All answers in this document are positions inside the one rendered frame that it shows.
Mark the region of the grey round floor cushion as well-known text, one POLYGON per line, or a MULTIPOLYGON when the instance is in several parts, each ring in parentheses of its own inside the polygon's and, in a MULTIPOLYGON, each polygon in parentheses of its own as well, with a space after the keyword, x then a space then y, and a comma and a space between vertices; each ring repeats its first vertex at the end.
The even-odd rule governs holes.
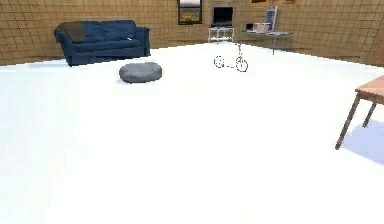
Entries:
POLYGON ((146 83, 162 77, 162 67, 155 62, 130 63, 119 69, 120 78, 126 83, 146 83))

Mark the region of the white kick scooter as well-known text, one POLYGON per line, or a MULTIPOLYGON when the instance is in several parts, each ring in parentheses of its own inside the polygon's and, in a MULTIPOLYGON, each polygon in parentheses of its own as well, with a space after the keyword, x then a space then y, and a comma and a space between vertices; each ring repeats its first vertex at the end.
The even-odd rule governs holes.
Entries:
POLYGON ((213 60, 214 65, 217 68, 234 68, 238 72, 246 72, 248 70, 248 67, 249 67, 248 62, 243 57, 241 44, 236 43, 236 46, 237 46, 237 57, 235 59, 234 65, 227 64, 225 62, 224 57, 220 56, 220 55, 218 55, 214 58, 214 60, 213 60))

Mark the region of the white television stand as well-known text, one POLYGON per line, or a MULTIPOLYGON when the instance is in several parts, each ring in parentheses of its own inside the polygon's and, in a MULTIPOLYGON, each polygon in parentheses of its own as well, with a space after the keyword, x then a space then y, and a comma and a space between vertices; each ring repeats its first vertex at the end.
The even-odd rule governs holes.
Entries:
POLYGON ((231 27, 212 27, 208 29, 209 42, 232 42, 234 29, 231 27))

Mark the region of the black framed window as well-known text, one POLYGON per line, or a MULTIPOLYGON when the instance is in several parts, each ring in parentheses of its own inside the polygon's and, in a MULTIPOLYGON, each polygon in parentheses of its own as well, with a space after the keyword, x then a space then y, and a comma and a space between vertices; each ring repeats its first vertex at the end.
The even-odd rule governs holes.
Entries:
POLYGON ((202 23, 202 0, 178 0, 178 24, 202 23))

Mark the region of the black television set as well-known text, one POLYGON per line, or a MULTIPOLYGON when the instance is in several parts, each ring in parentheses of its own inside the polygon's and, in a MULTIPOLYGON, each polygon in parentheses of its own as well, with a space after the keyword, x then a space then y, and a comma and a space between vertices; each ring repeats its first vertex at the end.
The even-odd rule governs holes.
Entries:
POLYGON ((231 27, 232 26, 233 7, 232 6, 214 6, 212 9, 213 27, 231 27))

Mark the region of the dark blue sofa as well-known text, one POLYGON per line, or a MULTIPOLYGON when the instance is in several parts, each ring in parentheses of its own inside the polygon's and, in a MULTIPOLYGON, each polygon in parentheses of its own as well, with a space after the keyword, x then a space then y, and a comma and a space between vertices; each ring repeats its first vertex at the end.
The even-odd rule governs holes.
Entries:
POLYGON ((83 41, 72 41, 61 29, 63 22, 54 29, 56 42, 61 45, 70 67, 150 55, 148 27, 137 26, 133 20, 80 22, 85 36, 83 41))

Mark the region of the grey glass desk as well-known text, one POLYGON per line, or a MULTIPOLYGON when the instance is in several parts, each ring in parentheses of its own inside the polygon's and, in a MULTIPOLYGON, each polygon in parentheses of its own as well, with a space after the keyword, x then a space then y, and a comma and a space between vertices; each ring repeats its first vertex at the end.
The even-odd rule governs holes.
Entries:
POLYGON ((275 53, 276 50, 290 50, 291 37, 292 34, 285 31, 257 32, 256 30, 242 30, 238 41, 252 46, 268 48, 272 50, 272 53, 275 53))

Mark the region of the white framed board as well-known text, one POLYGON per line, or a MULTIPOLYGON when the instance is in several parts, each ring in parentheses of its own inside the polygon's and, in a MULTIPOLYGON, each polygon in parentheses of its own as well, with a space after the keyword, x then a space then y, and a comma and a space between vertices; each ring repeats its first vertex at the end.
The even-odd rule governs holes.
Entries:
POLYGON ((266 11, 266 23, 269 25, 269 30, 272 31, 275 26, 275 20, 277 16, 278 7, 276 5, 270 5, 266 11))

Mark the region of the brown throw blanket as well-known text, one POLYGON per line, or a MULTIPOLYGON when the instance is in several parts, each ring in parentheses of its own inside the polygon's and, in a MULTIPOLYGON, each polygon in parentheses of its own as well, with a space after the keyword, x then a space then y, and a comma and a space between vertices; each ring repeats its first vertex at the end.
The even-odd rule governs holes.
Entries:
POLYGON ((79 42, 85 39, 82 23, 80 21, 63 22, 61 29, 72 41, 79 42))

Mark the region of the brown wooden table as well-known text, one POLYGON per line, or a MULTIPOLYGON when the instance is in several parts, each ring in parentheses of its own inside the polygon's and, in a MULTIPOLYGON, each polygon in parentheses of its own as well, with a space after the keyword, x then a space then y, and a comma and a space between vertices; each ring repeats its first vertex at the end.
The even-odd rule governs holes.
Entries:
POLYGON ((384 75, 379 76, 355 89, 356 95, 351 105, 347 118, 341 129, 341 133, 335 144, 335 149, 339 150, 342 146, 343 140, 346 136, 350 123, 355 115, 356 109, 361 100, 366 100, 371 103, 368 113, 362 124, 363 128, 366 128, 369 124, 371 116, 378 104, 384 105, 384 75))

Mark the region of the orange framed wall picture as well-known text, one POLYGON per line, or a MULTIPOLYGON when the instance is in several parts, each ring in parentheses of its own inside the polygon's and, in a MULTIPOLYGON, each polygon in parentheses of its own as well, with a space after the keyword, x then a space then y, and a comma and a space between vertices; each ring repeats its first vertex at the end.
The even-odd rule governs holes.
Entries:
POLYGON ((251 5, 266 6, 266 5, 279 5, 279 4, 292 4, 296 0, 249 0, 251 5))

